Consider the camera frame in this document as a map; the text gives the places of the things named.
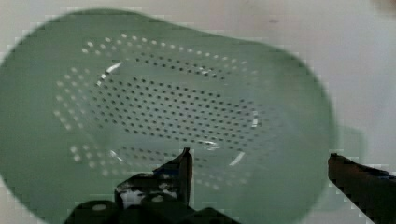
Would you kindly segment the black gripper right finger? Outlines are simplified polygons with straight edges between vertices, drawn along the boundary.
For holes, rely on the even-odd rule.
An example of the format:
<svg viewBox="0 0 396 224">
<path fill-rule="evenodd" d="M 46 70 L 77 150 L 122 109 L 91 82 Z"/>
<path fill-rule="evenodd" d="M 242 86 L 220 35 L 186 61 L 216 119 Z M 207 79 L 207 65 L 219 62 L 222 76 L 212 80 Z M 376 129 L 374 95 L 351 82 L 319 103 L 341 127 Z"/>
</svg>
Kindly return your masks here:
<svg viewBox="0 0 396 224">
<path fill-rule="evenodd" d="M 394 175 L 332 153 L 328 159 L 328 178 L 374 224 L 395 224 Z"/>
</svg>

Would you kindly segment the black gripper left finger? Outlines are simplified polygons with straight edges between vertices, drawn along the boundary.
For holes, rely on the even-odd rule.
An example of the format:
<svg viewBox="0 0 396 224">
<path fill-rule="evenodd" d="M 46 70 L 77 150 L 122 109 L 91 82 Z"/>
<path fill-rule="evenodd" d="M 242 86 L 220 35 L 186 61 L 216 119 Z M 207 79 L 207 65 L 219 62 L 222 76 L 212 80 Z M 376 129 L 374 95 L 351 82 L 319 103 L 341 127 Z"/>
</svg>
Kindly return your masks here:
<svg viewBox="0 0 396 224">
<path fill-rule="evenodd" d="M 151 173 L 131 176 L 115 187 L 115 203 L 123 209 L 140 205 L 149 196 L 170 196 L 184 204 L 189 204 L 191 196 L 192 155 L 190 148 L 154 169 Z"/>
</svg>

